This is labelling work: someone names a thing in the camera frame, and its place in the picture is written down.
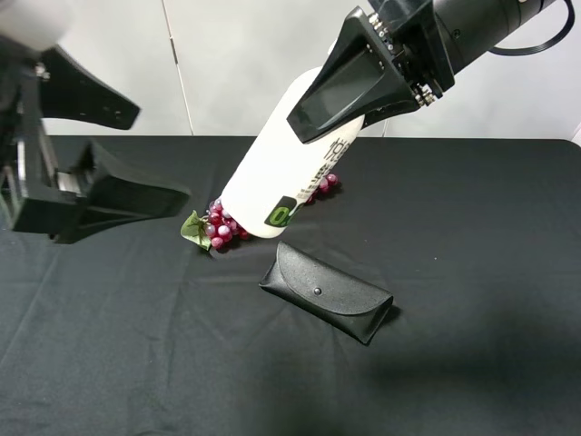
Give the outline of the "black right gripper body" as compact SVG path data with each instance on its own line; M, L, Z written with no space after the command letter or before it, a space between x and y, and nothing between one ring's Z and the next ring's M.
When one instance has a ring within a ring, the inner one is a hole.
M455 84L432 1L371 1L369 18L389 47L419 105L434 103Z

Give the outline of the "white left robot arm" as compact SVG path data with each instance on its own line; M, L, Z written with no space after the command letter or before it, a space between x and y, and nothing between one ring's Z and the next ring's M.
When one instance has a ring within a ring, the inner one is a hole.
M190 198L86 143L69 168L57 160L45 118L129 130L140 108L80 66L59 41L65 1L1 4L1 208L14 232L71 244L110 228L174 217Z

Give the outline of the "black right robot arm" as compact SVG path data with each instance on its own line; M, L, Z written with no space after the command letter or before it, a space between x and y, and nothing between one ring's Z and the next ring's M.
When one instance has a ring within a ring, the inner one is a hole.
M548 1L373 1L354 8L320 72L287 121L304 144L344 124L365 126L415 112L441 98L455 76L481 55L533 55L558 44L572 29L522 49L500 43L549 7Z

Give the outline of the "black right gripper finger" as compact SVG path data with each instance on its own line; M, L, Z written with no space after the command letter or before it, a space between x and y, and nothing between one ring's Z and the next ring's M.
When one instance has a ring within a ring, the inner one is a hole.
M363 118L365 104L418 104L388 46L355 7L344 19L325 64L287 121L304 144Z
M365 104L362 106L364 112L364 121L361 129L385 121L389 118L416 112L417 110L427 107L426 104Z

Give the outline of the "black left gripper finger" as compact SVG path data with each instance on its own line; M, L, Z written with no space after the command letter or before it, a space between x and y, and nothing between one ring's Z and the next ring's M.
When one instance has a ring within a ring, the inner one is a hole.
M95 141L72 168L78 184L72 217L54 242L72 244L113 227L174 217L190 199L185 186L124 163Z
M140 107L84 69L63 48L43 52L41 62L49 74L40 84L40 105L45 118L117 130L132 128Z

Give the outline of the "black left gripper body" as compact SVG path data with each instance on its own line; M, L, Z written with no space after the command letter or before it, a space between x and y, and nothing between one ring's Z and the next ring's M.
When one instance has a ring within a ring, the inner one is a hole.
M36 72L37 54L1 40L1 212L13 232L44 234L55 243L86 237L84 198L64 173L45 133Z

